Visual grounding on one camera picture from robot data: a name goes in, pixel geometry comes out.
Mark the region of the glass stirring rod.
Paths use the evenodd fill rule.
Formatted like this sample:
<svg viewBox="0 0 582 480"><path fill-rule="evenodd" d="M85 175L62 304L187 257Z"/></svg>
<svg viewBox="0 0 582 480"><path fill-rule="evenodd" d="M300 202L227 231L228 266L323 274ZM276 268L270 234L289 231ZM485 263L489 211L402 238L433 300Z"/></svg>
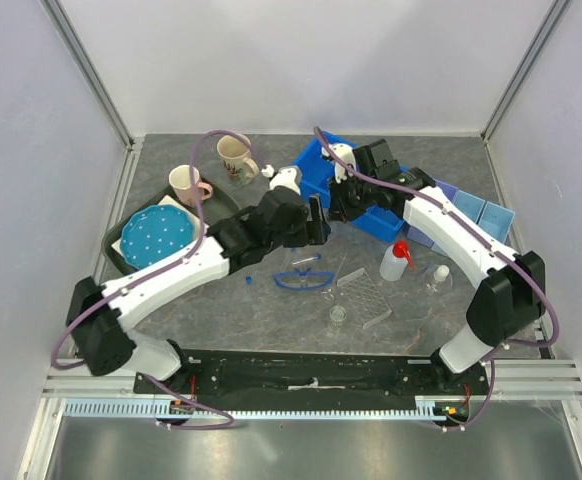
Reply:
<svg viewBox="0 0 582 480"><path fill-rule="evenodd" d="M341 270L342 270L342 267L344 266L344 263L345 263L345 261L346 261L346 259L347 259L347 256L348 256L348 254L349 254L349 252L347 251L347 252L346 252L346 253L344 253L344 255L342 256L342 259L341 259L341 261L340 261L340 263L339 263L339 265L338 265L338 267L337 267L337 269L336 269L336 271L335 271L335 273L334 273L333 284L335 284L335 282L336 282L336 280L337 280L337 278L338 278L338 276L339 276L339 274L340 274L340 272L341 272Z"/></svg>

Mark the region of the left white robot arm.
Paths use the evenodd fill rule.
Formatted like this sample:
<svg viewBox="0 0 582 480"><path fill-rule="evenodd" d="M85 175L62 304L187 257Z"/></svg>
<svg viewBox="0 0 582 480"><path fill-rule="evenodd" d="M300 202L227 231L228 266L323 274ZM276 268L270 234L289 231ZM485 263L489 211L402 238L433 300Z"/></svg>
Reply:
<svg viewBox="0 0 582 480"><path fill-rule="evenodd" d="M276 187L258 205L218 221L204 236L150 267L107 285L81 279L66 325L82 365L94 376L136 370L154 377L169 393L182 392L191 378L183 352L136 332L136 325L188 291L257 264L279 247L322 245L329 233L319 196L303 200Z"/></svg>

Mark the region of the blue safety glasses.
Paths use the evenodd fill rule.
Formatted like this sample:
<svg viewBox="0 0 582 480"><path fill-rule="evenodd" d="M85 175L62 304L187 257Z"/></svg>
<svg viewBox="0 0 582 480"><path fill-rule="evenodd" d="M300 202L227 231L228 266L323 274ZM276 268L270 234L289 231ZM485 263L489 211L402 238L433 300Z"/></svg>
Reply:
<svg viewBox="0 0 582 480"><path fill-rule="evenodd" d="M305 270L280 272L273 275L277 287L292 291L313 291L330 286L335 279L335 273L330 271Z"/></svg>

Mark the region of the pink cream mug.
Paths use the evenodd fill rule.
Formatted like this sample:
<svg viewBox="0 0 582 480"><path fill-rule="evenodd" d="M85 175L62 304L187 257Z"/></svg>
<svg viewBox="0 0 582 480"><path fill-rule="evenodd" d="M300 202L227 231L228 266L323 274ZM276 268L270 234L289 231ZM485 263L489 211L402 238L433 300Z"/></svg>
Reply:
<svg viewBox="0 0 582 480"><path fill-rule="evenodd" d="M199 170L190 165L180 165L172 169L168 181L178 200L190 207L196 205L195 194L198 194L201 202L210 199L214 194L213 187L201 179Z"/></svg>

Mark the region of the blue polka dot plate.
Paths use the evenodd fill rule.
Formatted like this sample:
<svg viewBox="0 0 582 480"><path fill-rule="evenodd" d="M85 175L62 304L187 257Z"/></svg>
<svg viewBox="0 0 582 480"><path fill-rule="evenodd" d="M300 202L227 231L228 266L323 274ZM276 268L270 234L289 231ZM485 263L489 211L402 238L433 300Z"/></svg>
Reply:
<svg viewBox="0 0 582 480"><path fill-rule="evenodd" d="M141 270L189 245L194 234L195 226L184 210L151 205L123 226L120 250L128 265Z"/></svg>

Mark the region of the beige floral mug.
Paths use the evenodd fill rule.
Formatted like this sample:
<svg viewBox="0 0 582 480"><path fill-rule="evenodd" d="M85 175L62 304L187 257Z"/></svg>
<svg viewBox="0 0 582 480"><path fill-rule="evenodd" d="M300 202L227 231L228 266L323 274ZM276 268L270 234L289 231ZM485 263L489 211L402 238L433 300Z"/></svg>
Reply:
<svg viewBox="0 0 582 480"><path fill-rule="evenodd" d="M217 142L216 149L234 184L245 186L260 173L260 167L252 158L251 142L245 135L224 135Z"/></svg>

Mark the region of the light blue middle bin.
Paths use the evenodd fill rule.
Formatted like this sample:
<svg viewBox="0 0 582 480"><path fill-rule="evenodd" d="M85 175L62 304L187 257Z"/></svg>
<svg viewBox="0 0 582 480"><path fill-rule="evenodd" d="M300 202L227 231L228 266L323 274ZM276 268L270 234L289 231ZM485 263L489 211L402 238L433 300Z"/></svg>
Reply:
<svg viewBox="0 0 582 480"><path fill-rule="evenodd" d="M478 223L480 215L486 205L484 199L458 188L444 189L444 193L465 216L474 223Z"/></svg>

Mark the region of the clear well plate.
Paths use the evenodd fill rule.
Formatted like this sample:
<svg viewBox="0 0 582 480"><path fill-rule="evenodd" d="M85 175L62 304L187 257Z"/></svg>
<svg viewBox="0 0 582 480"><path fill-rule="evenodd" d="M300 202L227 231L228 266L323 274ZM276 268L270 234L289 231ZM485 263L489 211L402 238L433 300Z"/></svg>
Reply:
<svg viewBox="0 0 582 480"><path fill-rule="evenodd" d="M364 268L340 277L336 286L349 300L364 329L370 329L392 314L391 307Z"/></svg>

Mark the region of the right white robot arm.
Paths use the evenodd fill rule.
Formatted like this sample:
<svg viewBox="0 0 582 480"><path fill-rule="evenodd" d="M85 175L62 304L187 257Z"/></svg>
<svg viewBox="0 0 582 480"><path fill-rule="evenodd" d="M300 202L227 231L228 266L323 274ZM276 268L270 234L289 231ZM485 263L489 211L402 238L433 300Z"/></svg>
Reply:
<svg viewBox="0 0 582 480"><path fill-rule="evenodd" d="M438 350L438 362L429 368L436 391L454 392L466 370L548 311L543 260L487 234L431 176L419 168L402 169L386 141L356 148L320 144L335 163L329 181L332 218L353 221L372 206L391 211L438 244L475 289L466 326Z"/></svg>

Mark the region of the white square plate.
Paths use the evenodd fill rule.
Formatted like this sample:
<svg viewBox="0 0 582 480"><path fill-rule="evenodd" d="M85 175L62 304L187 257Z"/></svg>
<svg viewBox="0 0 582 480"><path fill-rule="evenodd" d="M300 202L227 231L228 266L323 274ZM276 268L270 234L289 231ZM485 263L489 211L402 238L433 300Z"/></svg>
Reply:
<svg viewBox="0 0 582 480"><path fill-rule="evenodd" d="M172 205L186 213L192 225L194 226L194 238L197 238L200 234L200 221L196 214L188 207L180 204L176 198L169 194L158 195L157 201L150 201L150 205ZM107 234L106 239L103 241L105 247L110 247L116 254L122 255L121 250L121 231L126 225L127 220L121 220L113 228L111 228Z"/></svg>

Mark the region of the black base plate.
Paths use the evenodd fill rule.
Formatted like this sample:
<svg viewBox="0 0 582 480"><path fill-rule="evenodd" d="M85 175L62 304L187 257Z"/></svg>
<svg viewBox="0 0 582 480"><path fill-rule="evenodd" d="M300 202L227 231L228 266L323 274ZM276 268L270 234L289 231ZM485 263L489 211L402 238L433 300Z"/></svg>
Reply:
<svg viewBox="0 0 582 480"><path fill-rule="evenodd" d="M184 365L162 384L198 399L246 391L279 393L309 385L408 396L464 397L489 389L486 369L480 364L453 374L428 357L219 350L189 351Z"/></svg>

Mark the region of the white red wash bottle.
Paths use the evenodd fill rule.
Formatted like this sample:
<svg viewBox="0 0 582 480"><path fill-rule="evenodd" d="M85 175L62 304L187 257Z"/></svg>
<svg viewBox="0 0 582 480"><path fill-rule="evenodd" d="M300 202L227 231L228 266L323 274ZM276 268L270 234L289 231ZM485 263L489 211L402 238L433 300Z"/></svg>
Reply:
<svg viewBox="0 0 582 480"><path fill-rule="evenodd" d="M387 248L379 273L385 281L395 282L402 278L407 268L415 270L415 265L407 242L401 240Z"/></svg>

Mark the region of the small glass bottle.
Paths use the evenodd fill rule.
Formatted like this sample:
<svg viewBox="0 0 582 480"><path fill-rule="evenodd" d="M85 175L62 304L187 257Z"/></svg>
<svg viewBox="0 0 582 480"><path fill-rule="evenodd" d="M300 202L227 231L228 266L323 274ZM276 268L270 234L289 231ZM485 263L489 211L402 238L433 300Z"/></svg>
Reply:
<svg viewBox="0 0 582 480"><path fill-rule="evenodd" d="M328 332L338 334L347 319L347 311L342 305L335 305L330 309L327 323Z"/></svg>

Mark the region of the blue divided storage bin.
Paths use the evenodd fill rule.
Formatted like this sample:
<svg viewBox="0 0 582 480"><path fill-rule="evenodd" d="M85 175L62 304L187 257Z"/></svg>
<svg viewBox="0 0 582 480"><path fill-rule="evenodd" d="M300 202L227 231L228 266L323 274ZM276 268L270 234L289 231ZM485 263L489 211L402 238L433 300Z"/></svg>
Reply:
<svg viewBox="0 0 582 480"><path fill-rule="evenodd" d="M328 180L334 176L335 167L331 161L322 156L322 146L317 139L313 139L308 144L296 158L294 165L302 173L301 196L305 200L309 200L310 196L318 195L323 209L327 210L330 206ZM379 240L393 243L405 222L391 211L371 206L364 215L354 220L352 224Z"/></svg>

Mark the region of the glass flask white stopper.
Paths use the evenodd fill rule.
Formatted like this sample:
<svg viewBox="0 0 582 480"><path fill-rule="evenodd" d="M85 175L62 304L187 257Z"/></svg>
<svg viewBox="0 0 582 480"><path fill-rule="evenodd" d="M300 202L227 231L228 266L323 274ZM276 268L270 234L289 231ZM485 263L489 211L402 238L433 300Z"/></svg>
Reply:
<svg viewBox="0 0 582 480"><path fill-rule="evenodd" d="M423 273L424 290L430 295L443 294L453 287L453 278L448 265L432 265Z"/></svg>

